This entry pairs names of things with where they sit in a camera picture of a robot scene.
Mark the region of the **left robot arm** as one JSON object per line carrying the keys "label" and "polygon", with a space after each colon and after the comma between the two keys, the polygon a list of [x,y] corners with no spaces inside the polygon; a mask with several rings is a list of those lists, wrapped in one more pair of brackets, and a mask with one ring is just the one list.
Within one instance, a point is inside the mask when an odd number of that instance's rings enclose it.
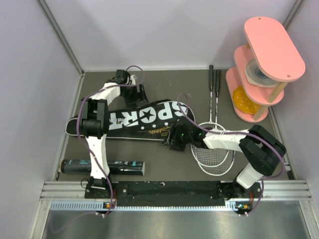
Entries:
{"label": "left robot arm", "polygon": [[108,80],[101,89],[90,93],[81,100],[78,112],[76,133],[79,140],[88,148],[91,160],[91,173],[85,187],[86,199],[112,199],[113,185],[109,178],[110,168],[106,156],[106,136],[110,126],[109,104],[118,96],[128,97],[136,83],[129,69],[117,70],[115,77]]}

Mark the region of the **white badminton racket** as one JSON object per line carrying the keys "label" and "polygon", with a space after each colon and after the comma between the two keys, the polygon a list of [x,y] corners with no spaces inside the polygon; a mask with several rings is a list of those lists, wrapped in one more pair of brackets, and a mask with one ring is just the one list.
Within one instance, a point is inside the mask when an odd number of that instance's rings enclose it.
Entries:
{"label": "white badminton racket", "polygon": [[[210,112],[209,121],[201,123],[200,126],[206,129],[222,130],[223,127],[217,124],[218,118],[218,97],[220,91],[220,70],[209,70],[209,91],[210,91]],[[194,147],[193,153],[201,170],[211,176],[222,176],[230,171],[234,164],[235,151],[222,148],[205,149]]]}
{"label": "white badminton racket", "polygon": [[222,141],[222,133],[223,133],[223,129],[222,130],[218,130],[218,129],[206,129],[204,128],[204,132],[203,132],[203,142],[202,144],[198,144],[198,145],[191,145],[191,152],[196,160],[196,156],[193,153],[193,148],[205,148],[205,149],[217,149],[217,148],[222,148],[222,149],[227,149],[227,147],[225,146],[225,144]]}

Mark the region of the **black shuttlecock tube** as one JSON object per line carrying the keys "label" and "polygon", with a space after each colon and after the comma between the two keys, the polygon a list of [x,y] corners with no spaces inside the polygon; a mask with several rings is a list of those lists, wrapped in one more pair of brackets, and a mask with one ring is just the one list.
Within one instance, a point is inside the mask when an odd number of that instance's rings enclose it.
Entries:
{"label": "black shuttlecock tube", "polygon": [[[110,173],[115,175],[145,175],[145,162],[142,161],[109,161]],[[90,159],[64,159],[60,171],[65,174],[90,174]]]}

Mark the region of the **pink three-tier shelf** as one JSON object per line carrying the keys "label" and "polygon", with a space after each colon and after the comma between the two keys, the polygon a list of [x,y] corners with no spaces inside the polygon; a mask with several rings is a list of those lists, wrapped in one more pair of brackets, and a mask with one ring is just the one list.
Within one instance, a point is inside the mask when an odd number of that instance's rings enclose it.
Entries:
{"label": "pink three-tier shelf", "polygon": [[[247,39],[245,45],[234,52],[235,67],[226,72],[226,82],[231,101],[233,91],[243,86],[246,95],[260,108],[254,115],[246,114],[235,107],[237,116],[247,122],[257,123],[266,118],[269,107],[278,104],[284,97],[288,83],[298,80],[306,71],[306,65],[283,25],[277,20],[257,16],[244,24]],[[277,81],[272,88],[252,85],[245,75],[246,64],[255,59],[260,70]]]}

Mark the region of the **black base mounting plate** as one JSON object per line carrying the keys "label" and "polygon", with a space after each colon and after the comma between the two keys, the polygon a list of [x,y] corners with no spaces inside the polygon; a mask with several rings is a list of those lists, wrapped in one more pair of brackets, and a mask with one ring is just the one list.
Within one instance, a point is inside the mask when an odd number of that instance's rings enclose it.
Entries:
{"label": "black base mounting plate", "polygon": [[221,181],[121,181],[112,184],[118,207],[221,206],[226,200],[252,203],[261,195],[260,184],[244,189]]}

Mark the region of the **yellow dotted plate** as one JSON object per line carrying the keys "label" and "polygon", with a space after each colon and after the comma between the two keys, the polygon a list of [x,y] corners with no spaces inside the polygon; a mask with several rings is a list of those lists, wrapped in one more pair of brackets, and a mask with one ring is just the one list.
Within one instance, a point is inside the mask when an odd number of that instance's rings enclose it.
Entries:
{"label": "yellow dotted plate", "polygon": [[246,95],[243,86],[239,86],[233,91],[232,101],[236,108],[246,114],[254,115],[260,108],[259,104],[253,102]]}

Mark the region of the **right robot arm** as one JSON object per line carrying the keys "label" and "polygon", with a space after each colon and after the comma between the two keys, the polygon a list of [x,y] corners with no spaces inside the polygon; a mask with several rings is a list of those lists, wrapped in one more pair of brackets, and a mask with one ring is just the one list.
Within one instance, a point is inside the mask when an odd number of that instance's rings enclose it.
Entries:
{"label": "right robot arm", "polygon": [[162,143],[176,151],[184,151],[189,144],[200,169],[211,176],[227,174],[236,153],[242,153],[248,163],[232,185],[238,197],[246,196],[260,179],[272,176],[286,154],[285,146],[258,124],[231,131],[213,122],[194,125],[180,120],[171,126]]}

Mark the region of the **black sport racket bag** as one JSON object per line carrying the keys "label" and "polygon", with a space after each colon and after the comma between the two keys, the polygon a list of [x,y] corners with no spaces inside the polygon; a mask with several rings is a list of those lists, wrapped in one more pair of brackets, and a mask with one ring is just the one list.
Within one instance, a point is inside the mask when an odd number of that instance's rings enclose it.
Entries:
{"label": "black sport racket bag", "polygon": [[[184,103],[168,99],[147,105],[110,111],[110,126],[107,139],[162,141],[170,127],[186,114],[195,119],[193,111]],[[77,116],[67,122],[65,132],[76,137]]]}

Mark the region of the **aluminium frame rail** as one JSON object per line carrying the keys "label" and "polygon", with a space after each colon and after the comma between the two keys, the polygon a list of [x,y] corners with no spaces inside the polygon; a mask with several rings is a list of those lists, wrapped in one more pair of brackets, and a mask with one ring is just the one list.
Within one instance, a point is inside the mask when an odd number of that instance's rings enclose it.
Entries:
{"label": "aluminium frame rail", "polygon": [[237,211],[262,201],[310,201],[306,181],[257,182],[246,191],[217,181],[116,182],[113,197],[92,193],[86,182],[46,182],[40,194],[52,210],[68,211]]}

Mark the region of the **tape roll on shelf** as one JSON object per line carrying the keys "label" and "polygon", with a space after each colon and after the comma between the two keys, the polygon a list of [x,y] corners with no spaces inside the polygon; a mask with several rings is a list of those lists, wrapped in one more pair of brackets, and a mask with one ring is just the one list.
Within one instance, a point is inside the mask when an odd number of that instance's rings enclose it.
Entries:
{"label": "tape roll on shelf", "polygon": [[250,60],[245,66],[245,75],[248,82],[263,88],[272,88],[277,85],[277,81],[266,76],[258,67],[255,59]]}

